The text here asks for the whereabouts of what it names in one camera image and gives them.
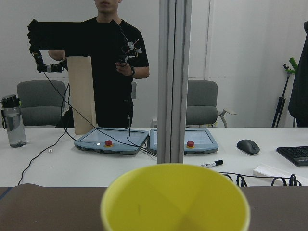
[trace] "office chair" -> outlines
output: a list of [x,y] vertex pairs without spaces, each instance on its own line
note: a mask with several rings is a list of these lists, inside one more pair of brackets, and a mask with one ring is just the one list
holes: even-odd
[[[65,84],[51,80],[61,95],[65,94]],[[25,126],[57,125],[61,118],[62,97],[48,80],[20,82],[17,94],[21,101],[21,114]]]
[[186,125],[214,124],[220,117],[225,128],[228,127],[225,113],[236,113],[226,108],[222,112],[217,110],[217,92],[217,84],[213,81],[188,80]]

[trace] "black mouse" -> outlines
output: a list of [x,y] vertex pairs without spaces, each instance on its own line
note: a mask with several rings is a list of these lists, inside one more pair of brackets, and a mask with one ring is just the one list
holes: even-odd
[[241,140],[237,143],[237,148],[249,155],[255,155],[260,152],[258,145],[251,140]]

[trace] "man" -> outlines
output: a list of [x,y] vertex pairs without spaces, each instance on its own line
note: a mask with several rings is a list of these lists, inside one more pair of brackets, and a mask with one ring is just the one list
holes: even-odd
[[[119,59],[113,64],[107,64],[106,54],[91,55],[96,120],[99,127],[127,128],[131,125],[133,115],[131,82],[133,78],[141,79],[149,76],[144,41],[137,28],[119,18],[117,9],[122,0],[94,0],[94,2],[98,16],[84,23],[93,25],[114,20],[127,38],[129,49],[136,53],[136,58],[129,64]],[[55,60],[62,60],[65,59],[65,52],[49,50],[49,56]]]

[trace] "wristwatch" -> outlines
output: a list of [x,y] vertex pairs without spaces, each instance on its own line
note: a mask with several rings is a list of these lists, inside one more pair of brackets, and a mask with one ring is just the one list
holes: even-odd
[[133,77],[133,75],[136,73],[134,66],[130,66],[131,68],[131,75],[130,77]]

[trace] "white wall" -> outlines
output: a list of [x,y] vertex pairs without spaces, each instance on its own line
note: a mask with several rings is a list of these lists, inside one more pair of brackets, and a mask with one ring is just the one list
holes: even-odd
[[[209,38],[208,8],[211,3]],[[230,127],[270,127],[286,81],[282,65],[298,62],[308,21],[306,0],[193,0],[189,77],[218,84],[218,108]],[[16,93],[20,81],[43,79],[29,53],[27,26],[33,18],[46,22],[80,22],[96,16],[89,0],[10,0],[0,7],[0,97]],[[149,127],[157,118],[159,1],[124,0],[119,15],[140,29],[150,62],[150,77],[138,80],[133,127]],[[46,64],[55,63],[43,52]],[[66,72],[49,74],[68,82]],[[292,126],[287,105],[280,126]]]
[[[199,21],[206,22],[207,15],[200,15]],[[218,84],[218,109],[228,107],[238,113],[225,116],[230,127],[271,126],[286,81],[283,64],[291,66],[291,57],[299,61],[305,21],[306,0],[211,0],[205,79]],[[203,58],[191,57],[190,62]],[[280,127],[292,126],[287,107],[293,79]],[[223,126],[220,119],[218,126]]]
[[[39,22],[82,22],[97,16],[94,1],[89,0],[6,0],[0,7],[0,97],[16,93],[21,81],[44,79],[36,71],[29,53],[27,26],[35,18]],[[134,101],[133,127],[149,127],[157,118],[158,81],[158,17],[159,1],[124,0],[119,16],[136,26],[143,34],[150,63],[150,77],[138,80]],[[45,64],[56,64],[42,51]],[[68,74],[48,74],[50,79],[68,83]]]

